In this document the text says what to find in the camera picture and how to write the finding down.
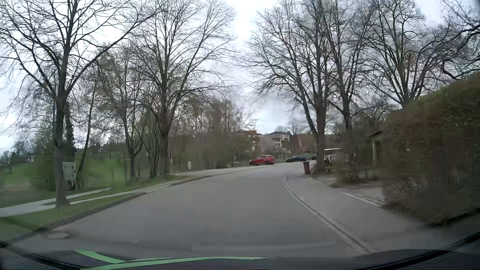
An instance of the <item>trash bin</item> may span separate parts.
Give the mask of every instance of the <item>trash bin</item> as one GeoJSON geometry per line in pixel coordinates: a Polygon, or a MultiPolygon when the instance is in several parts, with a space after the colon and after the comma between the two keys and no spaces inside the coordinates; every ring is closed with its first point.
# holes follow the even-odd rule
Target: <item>trash bin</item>
{"type": "Polygon", "coordinates": [[[303,162],[303,170],[305,171],[305,174],[310,174],[310,161],[304,161],[303,162]]]}

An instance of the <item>brown hedge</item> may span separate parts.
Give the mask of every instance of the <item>brown hedge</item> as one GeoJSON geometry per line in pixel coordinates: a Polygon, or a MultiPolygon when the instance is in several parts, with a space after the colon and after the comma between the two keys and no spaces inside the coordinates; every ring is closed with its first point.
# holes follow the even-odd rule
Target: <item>brown hedge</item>
{"type": "Polygon", "coordinates": [[[427,223],[480,207],[480,74],[391,113],[383,132],[388,202],[427,223]]]}

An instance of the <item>asphalt road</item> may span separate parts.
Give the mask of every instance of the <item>asphalt road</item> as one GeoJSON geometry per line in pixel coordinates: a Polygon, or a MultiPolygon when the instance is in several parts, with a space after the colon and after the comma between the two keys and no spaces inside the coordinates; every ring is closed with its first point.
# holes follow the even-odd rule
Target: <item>asphalt road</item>
{"type": "Polygon", "coordinates": [[[63,240],[36,235],[32,252],[90,249],[138,258],[336,257],[358,253],[283,186],[301,163],[204,178],[150,193],[62,227],[63,240]]]}

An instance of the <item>windshield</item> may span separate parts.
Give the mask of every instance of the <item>windshield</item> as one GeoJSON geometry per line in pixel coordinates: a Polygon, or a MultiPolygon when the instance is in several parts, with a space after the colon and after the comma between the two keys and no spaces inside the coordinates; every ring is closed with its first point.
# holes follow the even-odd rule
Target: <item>windshield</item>
{"type": "Polygon", "coordinates": [[[3,2],[11,247],[333,258],[478,232],[476,2],[3,2]]]}

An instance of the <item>sign board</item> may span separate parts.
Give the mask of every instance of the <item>sign board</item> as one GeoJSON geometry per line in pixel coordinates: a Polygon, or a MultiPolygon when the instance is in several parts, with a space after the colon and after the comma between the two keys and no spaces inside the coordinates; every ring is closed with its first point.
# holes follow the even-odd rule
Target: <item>sign board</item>
{"type": "Polygon", "coordinates": [[[63,178],[65,182],[68,183],[75,183],[76,180],[76,170],[75,170],[75,162],[63,162],[63,178]]]}

